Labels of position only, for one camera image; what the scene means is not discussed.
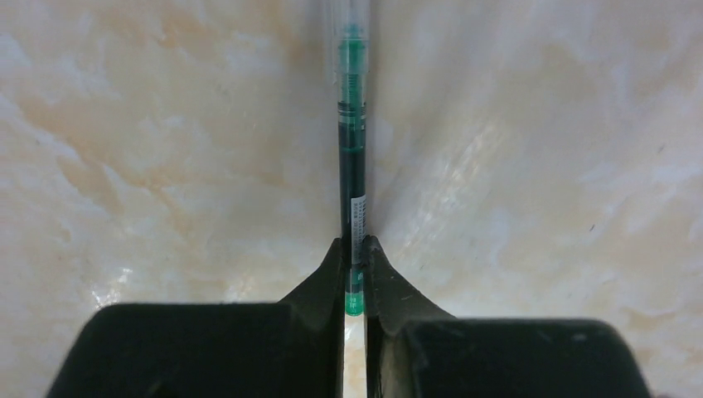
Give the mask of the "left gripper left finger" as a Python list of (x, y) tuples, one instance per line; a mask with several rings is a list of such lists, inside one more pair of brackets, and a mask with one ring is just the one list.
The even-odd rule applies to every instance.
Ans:
[(339, 397), (342, 244), (272, 303), (120, 303), (80, 331), (50, 397)]

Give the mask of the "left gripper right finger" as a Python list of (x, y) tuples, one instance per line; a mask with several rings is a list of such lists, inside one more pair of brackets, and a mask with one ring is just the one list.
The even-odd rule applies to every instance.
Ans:
[(370, 397), (648, 397), (625, 340), (592, 318), (458, 318), (363, 242)]

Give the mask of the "green thin pen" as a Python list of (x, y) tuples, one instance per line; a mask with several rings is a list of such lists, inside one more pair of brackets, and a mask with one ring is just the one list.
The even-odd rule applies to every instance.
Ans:
[(364, 313), (362, 242), (366, 237), (366, 88), (371, 3), (330, 1), (332, 77), (337, 88), (345, 312)]

